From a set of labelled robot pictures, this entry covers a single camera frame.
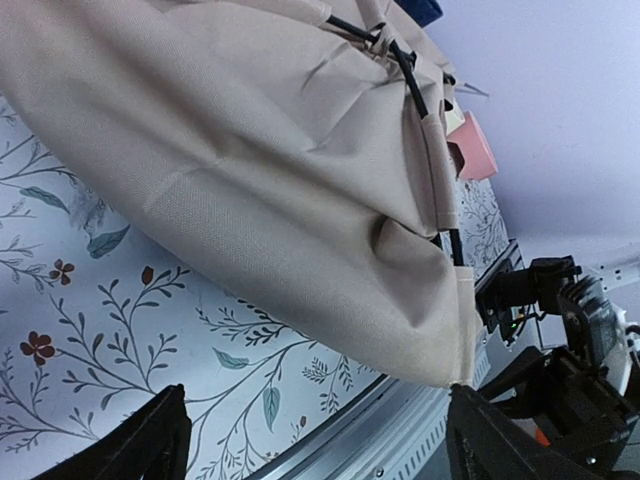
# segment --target fabric fold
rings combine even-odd
[[[161,3],[4,0],[0,91],[202,274],[384,373],[470,379],[473,296],[430,241],[455,223],[444,129],[422,130],[393,59],[320,28],[364,26],[359,1]],[[450,65],[399,7],[378,11],[439,116]]]

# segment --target black cable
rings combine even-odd
[[[379,37],[356,27],[349,22],[345,22],[340,18],[334,17],[333,15],[329,17],[327,23],[367,42],[376,43],[379,40]],[[413,75],[411,63],[414,57],[400,50],[400,47],[395,40],[389,45],[389,50],[396,57],[400,70],[402,70],[402,74],[407,82],[407,86],[409,87],[411,97],[416,105],[420,119],[425,118],[429,115],[429,111],[427,110],[427,105],[424,101],[424,97],[422,96],[422,92],[420,91],[420,87],[418,87],[418,83],[416,82],[416,77]],[[456,267],[462,267],[464,266],[464,254],[462,251],[460,231],[457,228],[449,230],[449,237],[451,239],[453,265]],[[438,238],[435,238],[434,243],[438,245],[438,242],[440,242],[440,247],[442,248],[442,242]]]
[[[416,82],[416,77],[413,76],[411,66],[402,55],[400,47],[395,40],[389,45],[389,50],[391,50],[391,53],[393,53],[396,60],[398,60],[398,65],[400,66],[400,70],[402,70],[402,74],[404,75],[407,85],[409,86],[409,91],[411,92],[413,102],[416,104],[416,108],[418,109],[420,119],[425,118],[429,115],[429,112],[427,111],[427,105],[424,103],[424,97],[422,96],[420,87],[418,87],[418,83]]]
[[[536,320],[536,324],[540,321],[543,320],[544,317],[546,316],[546,313],[543,316],[538,315],[537,312],[531,313],[531,309],[533,308],[533,305],[527,305],[527,309],[524,310],[524,307],[522,307],[520,309],[520,313],[524,315],[524,318],[520,319],[521,323],[520,323],[520,327],[518,328],[518,330],[514,333],[514,337],[519,337],[522,332],[524,331],[524,328],[527,326],[527,322],[531,319]]]
[[[366,42],[376,43],[378,41],[378,37],[376,37],[375,35],[367,32],[366,30],[362,30],[359,27],[356,27],[349,22],[345,22],[338,17],[334,17],[333,15],[329,17],[327,23],[329,25],[333,25],[336,28],[339,28],[340,30],[344,30],[345,32],[350,33],[351,35],[354,35]]]
[[[340,30],[344,30],[345,32],[350,33],[354,37],[358,37],[360,40],[363,40],[365,42],[376,43],[379,40],[379,37],[377,37],[376,35],[370,32],[367,32],[366,30],[362,30],[360,27],[356,27],[355,25],[352,25],[349,22],[345,22],[341,18],[334,17],[333,15],[329,17],[329,19],[327,20],[327,23],[329,25],[333,25],[336,28],[339,28]],[[398,50],[398,55],[396,55],[396,58],[400,58],[400,57],[402,57],[407,63],[412,65],[415,63],[415,60],[416,60],[413,54],[403,52],[402,50]]]
[[[462,241],[460,240],[460,230],[453,228],[449,230],[451,238],[451,251],[453,252],[453,265],[456,267],[464,266],[464,255],[462,254]]]
[[[542,315],[540,315],[534,305],[530,305],[530,307],[533,308],[533,313],[536,319],[536,330],[538,331],[538,342],[540,343],[540,350],[542,351],[548,350],[548,348],[544,344],[544,340],[542,340],[542,331],[540,330],[540,322],[544,320],[544,317],[547,316],[547,313],[545,312]]]

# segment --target leaf print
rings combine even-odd
[[[91,351],[93,352],[94,355],[96,354],[96,350],[102,343],[103,339],[104,339],[104,333],[99,333],[98,335],[96,335],[96,338],[93,339],[93,346],[91,347]]]
[[[27,273],[40,273],[45,268],[47,268],[47,266],[44,263],[37,263],[28,267],[26,271]]]
[[[349,359],[344,355],[341,357],[338,363],[339,380],[342,382],[342,386],[348,392],[353,388],[353,378],[351,377],[351,366],[349,365]]]
[[[264,419],[267,422],[269,430],[273,432],[273,422],[278,416],[280,410],[280,390],[276,387],[267,388],[262,392],[262,405],[264,408]]]
[[[171,275],[171,270],[165,270],[164,272],[162,272],[159,276],[158,276],[158,280],[162,280],[163,278],[167,278],[169,275]]]
[[[129,226],[126,226],[122,230],[117,232],[109,232],[103,233],[102,235],[94,238],[87,245],[87,250],[89,255],[93,259],[99,259],[104,257],[106,254],[111,253],[114,248],[120,245],[122,239],[129,231]]]
[[[314,357],[311,362],[312,367],[304,367],[302,375],[309,380],[322,384],[330,375],[327,364],[321,361],[318,357]]]
[[[42,280],[40,280],[38,277],[33,277],[33,283],[36,287],[36,291],[40,294],[43,295],[44,294],[44,283],[42,283]]]
[[[291,438],[292,445],[295,444],[298,440],[300,440],[300,434],[302,433],[302,430],[306,425],[307,425],[307,417],[305,415],[300,417],[299,423],[291,424],[291,428],[293,429],[293,437]]]
[[[216,352],[220,365],[229,370],[240,370],[249,365],[248,358],[232,357],[228,353],[221,352],[220,350],[213,349]]]
[[[47,192],[46,190],[43,190],[40,187],[22,188],[20,190],[20,194],[24,195],[25,197],[35,198],[36,200],[40,200],[41,202],[44,202],[47,205],[60,208],[65,212],[69,213],[69,209],[66,207],[64,203],[62,203],[62,200],[56,197],[53,193]]]
[[[320,411],[322,412],[329,412],[329,414],[334,414],[340,408],[338,394],[333,390],[329,390],[329,393],[321,393],[320,399]]]
[[[18,246],[19,243],[20,243],[20,235],[16,235],[15,237],[13,237],[13,240],[11,240],[11,243],[9,244],[9,248],[7,250],[13,250]]]
[[[105,395],[104,397],[102,397],[102,400],[100,401],[100,408],[104,411],[107,409],[107,405],[109,405],[109,401],[111,400],[111,398],[113,398],[113,396],[118,393],[118,392],[113,392],[110,393],[108,395]]]
[[[43,403],[44,393],[49,390],[49,385],[46,385],[47,378],[50,377],[49,373],[45,372],[43,365],[45,358],[51,358],[55,354],[53,346],[49,345],[51,337],[48,335],[38,335],[32,332],[29,335],[29,343],[20,345],[20,350],[25,355],[38,356],[40,360],[36,359],[36,369],[34,371],[33,381],[28,383],[29,388],[23,391],[28,394],[17,393],[14,375],[11,374],[13,366],[11,360],[13,355],[11,349],[7,349],[3,355],[3,359],[0,360],[0,399],[3,400],[3,405],[19,406],[24,412],[26,412],[30,421],[28,425],[22,423],[22,420],[18,420],[12,415],[8,415],[9,410],[3,410],[3,416],[0,417],[0,441],[8,439],[9,437],[18,434],[20,440],[13,443],[13,445],[7,445],[4,449],[5,452],[18,453],[22,449],[29,451],[32,447],[38,446],[38,438],[41,435],[71,435],[76,438],[84,438],[87,440],[96,441],[98,437],[93,433],[91,427],[87,425],[90,422],[83,422],[80,418],[80,411],[78,408],[73,409],[73,414],[69,415],[76,425],[81,427],[79,430],[73,428],[65,428],[58,426],[54,419],[45,420],[38,410],[38,405]]]

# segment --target red flower print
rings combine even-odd
[[[73,272],[76,267],[72,263],[63,263],[62,260],[58,259],[53,264],[55,270],[51,270],[49,272],[49,278],[51,280],[60,279],[60,283],[64,285],[69,285],[71,283],[71,278],[69,278],[69,273]]]
[[[56,349],[51,346],[51,337],[38,335],[36,332],[29,334],[29,343],[22,342],[20,344],[20,350],[27,356],[33,355],[33,359],[39,367],[46,363],[45,358],[51,358],[56,353]]]

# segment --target blue object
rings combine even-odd
[[[396,3],[421,27],[442,16],[442,8],[436,0],[396,0]]]

